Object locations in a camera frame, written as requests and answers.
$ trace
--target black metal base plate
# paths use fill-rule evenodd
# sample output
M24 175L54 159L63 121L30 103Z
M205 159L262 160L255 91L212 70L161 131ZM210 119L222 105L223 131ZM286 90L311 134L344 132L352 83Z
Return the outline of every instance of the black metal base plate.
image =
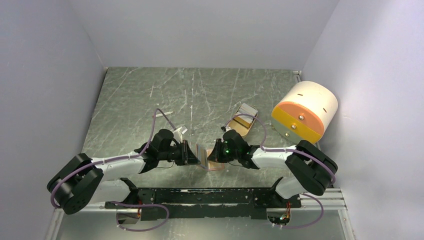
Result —
M171 219L235 218L267 219L267 209L300 208L299 195L283 199L270 187L238 188L139 188L143 204L161 204L169 209ZM120 209L106 202L106 209ZM166 212L158 207L144 207L141 221L164 219Z

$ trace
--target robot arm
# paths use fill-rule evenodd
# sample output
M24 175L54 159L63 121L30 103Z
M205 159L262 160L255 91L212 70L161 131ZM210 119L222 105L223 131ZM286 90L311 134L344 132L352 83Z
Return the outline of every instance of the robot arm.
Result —
M62 179L76 169L103 161L103 164L88 167L60 186L54 198L64 212L74 214L89 203L110 201L136 203L138 189L125 177L148 172L156 168L159 161L174 161L177 166L200 164L190 150L188 142L181 140L180 137L176 140L174 136L171 131L161 129L143 154L132 157L138 155L147 143L134 152L123 155L128 158L112 162L105 163L110 157L89 158L85 153L80 153L50 180L47 189L52 192ZM248 169L288 168L293 175L278 179L270 189L269 197L277 201L305 192L322 195L330 185L331 176L328 172L314 162L306 163L309 160L307 157L298 153L275 152L273 149L265 148L264 151L257 145L248 145L235 130L230 130L223 135L223 141L216 140L215 147L207 159L218 163L238 160ZM301 141L298 145L285 149L308 153L322 161L333 173L337 171L337 165L307 141Z

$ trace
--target gray marble table surface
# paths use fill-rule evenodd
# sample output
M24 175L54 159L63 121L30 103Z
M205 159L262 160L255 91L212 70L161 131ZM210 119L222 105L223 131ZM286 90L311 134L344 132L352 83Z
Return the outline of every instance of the gray marble table surface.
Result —
M271 111L296 84L291 70L229 68L110 67L92 115L83 146L89 157L126 154L148 140L155 108L173 111L170 120L185 125L184 138L213 148L222 137L221 126L241 103L255 106L265 123L266 147L293 143L271 126ZM158 117L155 132L171 129ZM258 145L264 136L256 122L245 140ZM161 162L159 167L171 163ZM260 170L226 164L224 170L205 171L198 166L156 168L129 177L138 187L269 187L290 172L278 168Z

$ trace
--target white wall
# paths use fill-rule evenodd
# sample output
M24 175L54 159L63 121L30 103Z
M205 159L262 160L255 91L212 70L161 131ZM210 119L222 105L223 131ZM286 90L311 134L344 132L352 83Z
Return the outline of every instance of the white wall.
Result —
M0 73L0 239L44 239L46 185L81 152L104 68L66 0L10 0Z
M341 0L302 80L335 93L321 145L358 240L424 236L424 2Z
M106 66L300 70L339 0L70 0Z

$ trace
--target white enclosure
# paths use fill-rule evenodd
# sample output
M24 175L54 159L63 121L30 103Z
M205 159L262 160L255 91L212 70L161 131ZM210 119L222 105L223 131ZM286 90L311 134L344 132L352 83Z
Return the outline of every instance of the white enclosure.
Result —
M0 239L45 236L46 184L114 66L301 70L338 99L320 144L356 238L423 238L424 1L6 0L0 18Z

